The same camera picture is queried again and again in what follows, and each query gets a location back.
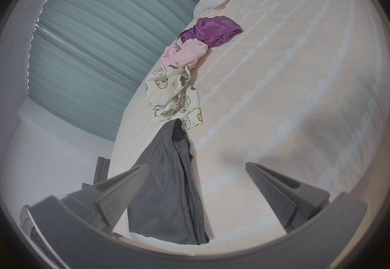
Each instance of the gray garment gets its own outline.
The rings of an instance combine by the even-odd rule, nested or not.
[[[181,121],[165,123],[134,164],[148,164],[151,173],[127,209],[129,232],[178,244],[209,242],[191,159]]]

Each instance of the bed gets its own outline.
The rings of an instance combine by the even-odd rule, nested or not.
[[[229,253],[285,235],[245,172],[248,161],[350,192],[371,163],[390,106],[389,50],[369,0],[231,0],[243,33],[209,48],[192,71],[203,125],[188,131],[210,243],[192,246],[114,228],[135,245],[190,255]],[[127,106],[108,177],[128,170],[160,128],[144,84]]]

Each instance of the pink cloth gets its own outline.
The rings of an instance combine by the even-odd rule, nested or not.
[[[207,48],[208,46],[197,38],[189,39],[181,46],[172,43],[165,48],[164,53],[161,55],[161,61],[166,67],[174,66],[181,69],[187,65],[192,69],[195,67],[198,59],[206,53]]]

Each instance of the purple garment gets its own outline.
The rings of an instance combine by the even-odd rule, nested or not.
[[[180,37],[184,43],[190,38],[197,38],[208,47],[216,47],[229,42],[236,34],[242,32],[239,24],[226,16],[199,18],[192,28],[184,30]]]

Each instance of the curtain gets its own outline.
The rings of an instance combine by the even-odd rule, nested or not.
[[[47,0],[28,60],[28,96],[114,141],[127,104],[192,19],[195,0]]]

